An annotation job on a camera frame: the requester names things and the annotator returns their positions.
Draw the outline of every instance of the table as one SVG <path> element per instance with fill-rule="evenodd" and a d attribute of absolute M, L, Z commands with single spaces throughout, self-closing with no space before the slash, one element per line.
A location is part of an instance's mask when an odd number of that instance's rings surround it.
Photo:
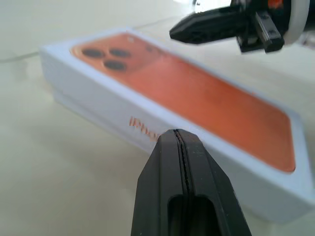
<path fill-rule="evenodd" d="M 315 52 L 239 53 L 234 40 L 171 42 L 170 18 L 138 30 L 297 111 L 315 155 Z M 129 235 L 148 154 L 53 101 L 39 57 L 0 64 L 1 235 Z M 287 225 L 244 209 L 253 236 L 312 236 L 315 212 Z"/>

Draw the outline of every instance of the orange phone image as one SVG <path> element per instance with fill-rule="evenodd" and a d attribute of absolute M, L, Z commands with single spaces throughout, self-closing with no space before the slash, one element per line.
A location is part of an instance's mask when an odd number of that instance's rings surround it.
<path fill-rule="evenodd" d="M 77 45 L 71 53 L 266 164 L 295 170 L 289 117 L 252 94 L 133 34 Z"/>

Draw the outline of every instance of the black clamp jaw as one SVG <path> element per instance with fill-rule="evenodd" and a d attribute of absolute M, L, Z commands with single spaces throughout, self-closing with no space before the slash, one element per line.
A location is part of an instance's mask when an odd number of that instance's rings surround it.
<path fill-rule="evenodd" d="M 170 37 L 191 44 L 236 37 L 242 53 L 261 49 L 270 53 L 284 46 L 290 15 L 291 0 L 232 0 L 230 7 L 185 17 L 171 29 Z"/>
<path fill-rule="evenodd" d="M 159 137 L 138 179 L 131 236 L 251 236 L 229 178 L 196 135 Z"/>

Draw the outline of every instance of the white box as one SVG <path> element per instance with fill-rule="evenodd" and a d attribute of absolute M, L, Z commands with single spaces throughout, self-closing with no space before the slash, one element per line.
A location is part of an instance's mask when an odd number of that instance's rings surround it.
<path fill-rule="evenodd" d="M 125 32 L 155 45 L 163 52 L 181 57 L 159 42 L 132 29 L 116 29 L 44 46 L 40 49 L 42 68 L 45 78 L 54 89 L 54 98 L 148 153 L 153 150 L 158 134 L 168 129 L 182 128 L 196 134 L 229 176 L 239 201 L 264 219 L 283 223 L 312 210 L 315 205 L 312 173 L 302 123 L 296 113 L 270 101 L 259 92 L 235 84 L 230 79 L 222 79 L 242 91 L 254 93 L 252 97 L 258 97 L 264 103 L 271 104 L 289 117 L 295 161 L 295 169 L 289 173 L 271 167 L 241 148 L 123 85 L 71 53 L 76 45 Z M 183 59 L 212 75 L 219 76 L 190 59 Z"/>

